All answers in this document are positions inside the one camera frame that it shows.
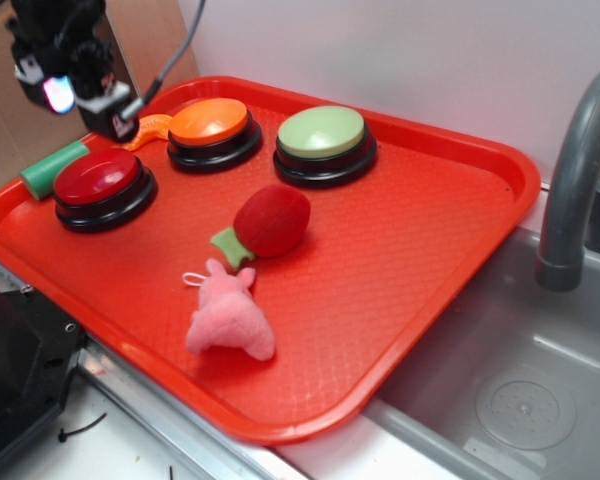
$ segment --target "gray faucet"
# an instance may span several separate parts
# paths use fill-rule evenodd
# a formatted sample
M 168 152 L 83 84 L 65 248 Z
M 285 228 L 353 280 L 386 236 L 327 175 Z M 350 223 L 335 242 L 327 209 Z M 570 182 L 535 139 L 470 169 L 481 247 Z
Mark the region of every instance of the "gray faucet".
M 558 292 L 576 288 L 584 246 L 600 252 L 600 73 L 580 100 L 551 180 L 537 282 Z

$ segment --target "white wall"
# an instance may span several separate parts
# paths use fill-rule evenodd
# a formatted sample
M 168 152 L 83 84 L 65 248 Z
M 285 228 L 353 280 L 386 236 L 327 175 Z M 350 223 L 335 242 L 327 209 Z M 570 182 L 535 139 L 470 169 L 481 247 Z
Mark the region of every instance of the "white wall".
M 202 75 L 503 142 L 548 181 L 600 71 L 600 0 L 209 0 L 193 49 Z

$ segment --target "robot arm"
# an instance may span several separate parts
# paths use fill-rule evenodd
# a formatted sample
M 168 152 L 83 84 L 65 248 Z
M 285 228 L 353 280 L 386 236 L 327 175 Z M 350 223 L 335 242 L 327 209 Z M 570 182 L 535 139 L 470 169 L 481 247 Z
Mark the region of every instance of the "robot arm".
M 130 87 L 116 80 L 109 42 L 93 30 L 104 0 L 12 0 L 15 75 L 27 98 L 55 113 L 74 104 L 86 127 L 120 143 L 137 133 L 137 116 L 121 118 Z

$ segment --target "pink plush toy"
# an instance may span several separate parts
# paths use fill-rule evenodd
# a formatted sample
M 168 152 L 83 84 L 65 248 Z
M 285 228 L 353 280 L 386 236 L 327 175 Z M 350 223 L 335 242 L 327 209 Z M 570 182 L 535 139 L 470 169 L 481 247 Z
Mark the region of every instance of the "pink plush toy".
M 256 278 L 253 268 L 243 268 L 236 276 L 227 274 L 222 263 L 206 262 L 210 276 L 185 273 L 188 285 L 200 287 L 198 310 L 191 316 L 187 350 L 198 354 L 212 345 L 243 348 L 257 360 L 269 360 L 275 352 L 271 327 L 249 292 Z M 194 283 L 189 277 L 202 280 Z

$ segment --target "led light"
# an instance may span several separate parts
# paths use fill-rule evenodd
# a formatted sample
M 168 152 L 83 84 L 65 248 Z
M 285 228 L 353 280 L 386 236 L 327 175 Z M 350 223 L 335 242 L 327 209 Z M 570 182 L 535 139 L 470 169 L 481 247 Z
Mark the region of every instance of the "led light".
M 56 113 L 67 113 L 75 104 L 73 89 L 67 77 L 51 77 L 43 84 L 49 106 Z

